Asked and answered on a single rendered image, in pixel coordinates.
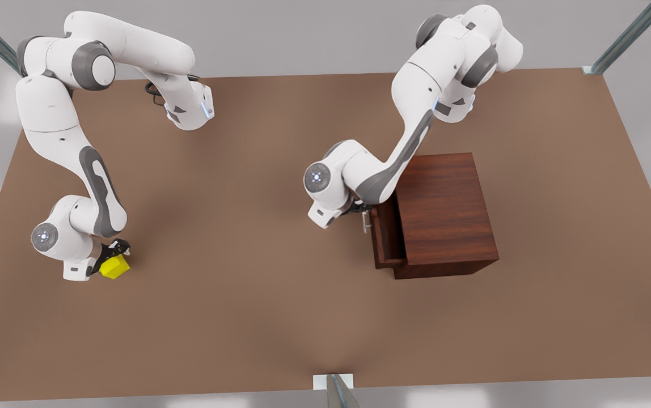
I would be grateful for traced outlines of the yellow block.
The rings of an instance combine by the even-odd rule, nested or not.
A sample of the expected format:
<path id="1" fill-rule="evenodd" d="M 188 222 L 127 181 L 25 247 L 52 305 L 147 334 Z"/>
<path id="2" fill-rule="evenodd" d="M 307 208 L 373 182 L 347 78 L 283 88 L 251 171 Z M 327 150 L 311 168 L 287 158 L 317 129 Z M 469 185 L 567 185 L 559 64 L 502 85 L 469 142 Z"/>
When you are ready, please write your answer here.
<path id="1" fill-rule="evenodd" d="M 129 264 L 124 258 L 124 254 L 119 254 L 107 259 L 101 263 L 100 268 L 98 269 L 102 276 L 108 277 L 109 279 L 116 279 L 128 270 Z"/>

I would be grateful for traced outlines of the dark wooden drawer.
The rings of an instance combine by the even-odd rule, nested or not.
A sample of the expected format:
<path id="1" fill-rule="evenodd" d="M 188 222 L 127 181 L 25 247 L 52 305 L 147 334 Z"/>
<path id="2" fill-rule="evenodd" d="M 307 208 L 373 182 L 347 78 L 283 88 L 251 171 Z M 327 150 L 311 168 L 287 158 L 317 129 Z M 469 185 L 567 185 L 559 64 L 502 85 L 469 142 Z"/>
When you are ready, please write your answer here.
<path id="1" fill-rule="evenodd" d="M 399 274 L 407 264 L 407 256 L 396 193 L 370 210 L 370 233 L 375 268 L 389 268 Z"/>

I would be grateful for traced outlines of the dark wooden cabinet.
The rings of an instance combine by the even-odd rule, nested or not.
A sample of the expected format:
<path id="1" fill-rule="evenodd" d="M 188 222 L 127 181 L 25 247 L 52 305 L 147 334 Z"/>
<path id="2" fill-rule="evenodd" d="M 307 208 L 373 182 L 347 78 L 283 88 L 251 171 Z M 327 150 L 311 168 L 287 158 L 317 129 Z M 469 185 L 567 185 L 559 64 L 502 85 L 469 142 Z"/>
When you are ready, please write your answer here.
<path id="1" fill-rule="evenodd" d="M 470 152 L 414 157 L 395 199 L 405 246 L 396 279 L 469 275 L 498 261 Z"/>

